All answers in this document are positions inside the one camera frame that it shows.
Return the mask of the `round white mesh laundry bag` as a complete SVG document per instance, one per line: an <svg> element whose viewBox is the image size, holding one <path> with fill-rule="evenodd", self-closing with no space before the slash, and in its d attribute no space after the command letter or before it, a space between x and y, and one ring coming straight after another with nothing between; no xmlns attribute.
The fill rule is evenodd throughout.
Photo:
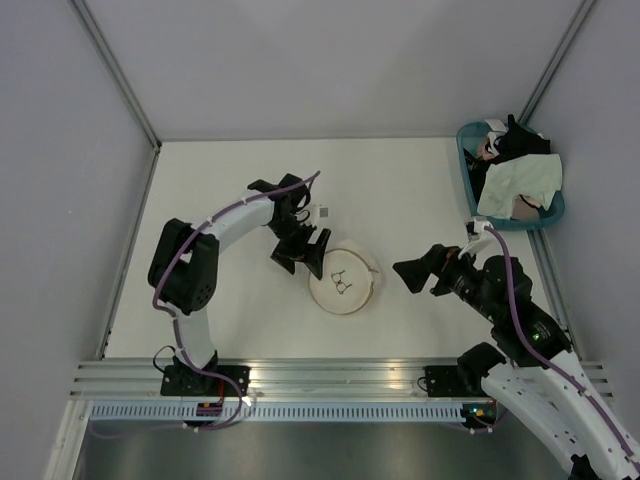
<svg viewBox="0 0 640 480"><path fill-rule="evenodd" d="M325 312L349 316L372 301L382 278L382 269L368 249L354 240L342 240L326 251L323 277L311 275L308 289Z"/></svg>

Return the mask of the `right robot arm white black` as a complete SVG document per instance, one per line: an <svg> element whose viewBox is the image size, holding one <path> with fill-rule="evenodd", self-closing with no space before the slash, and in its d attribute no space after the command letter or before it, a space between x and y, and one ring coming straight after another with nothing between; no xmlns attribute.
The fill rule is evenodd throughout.
<svg viewBox="0 0 640 480"><path fill-rule="evenodd" d="M432 295L455 295L490 322L493 341L457 360L463 392L505 407L572 479L638 478L638 441L596 391L558 323L532 300L517 258L495 255L477 268L474 255L436 244L393 269L413 294L434 277Z"/></svg>

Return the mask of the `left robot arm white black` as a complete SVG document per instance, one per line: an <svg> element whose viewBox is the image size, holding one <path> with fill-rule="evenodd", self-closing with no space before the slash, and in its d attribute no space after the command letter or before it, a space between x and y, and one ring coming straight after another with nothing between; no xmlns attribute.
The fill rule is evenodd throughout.
<svg viewBox="0 0 640 480"><path fill-rule="evenodd" d="M331 231L299 218L310 205L311 188L319 175L301 179L288 173L277 184L259 179L199 224L174 218L164 225L147 281L154 290L153 308L170 317L175 356L186 367L183 383L195 395L209 395L218 379L228 379L218 370L207 315L217 287L219 257L228 247L266 227L277 239L270 254L276 264L290 274L302 264L313 277L323 278Z"/></svg>

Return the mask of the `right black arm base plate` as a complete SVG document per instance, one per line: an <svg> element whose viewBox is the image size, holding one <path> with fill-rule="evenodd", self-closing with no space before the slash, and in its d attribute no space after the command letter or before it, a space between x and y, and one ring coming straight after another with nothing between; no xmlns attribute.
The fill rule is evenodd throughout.
<svg viewBox="0 0 640 480"><path fill-rule="evenodd" d="M455 365L425 366L422 385L430 398L470 398L472 396Z"/></svg>

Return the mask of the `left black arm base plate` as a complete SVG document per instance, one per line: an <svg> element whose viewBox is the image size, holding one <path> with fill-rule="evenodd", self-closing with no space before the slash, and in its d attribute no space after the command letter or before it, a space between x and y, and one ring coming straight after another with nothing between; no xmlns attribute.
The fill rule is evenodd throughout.
<svg viewBox="0 0 640 480"><path fill-rule="evenodd" d="M246 365L220 365L220 375L233 380L245 395L250 382L250 367ZM181 363L164 369L160 395L164 397L237 397L238 392L227 381L198 374Z"/></svg>

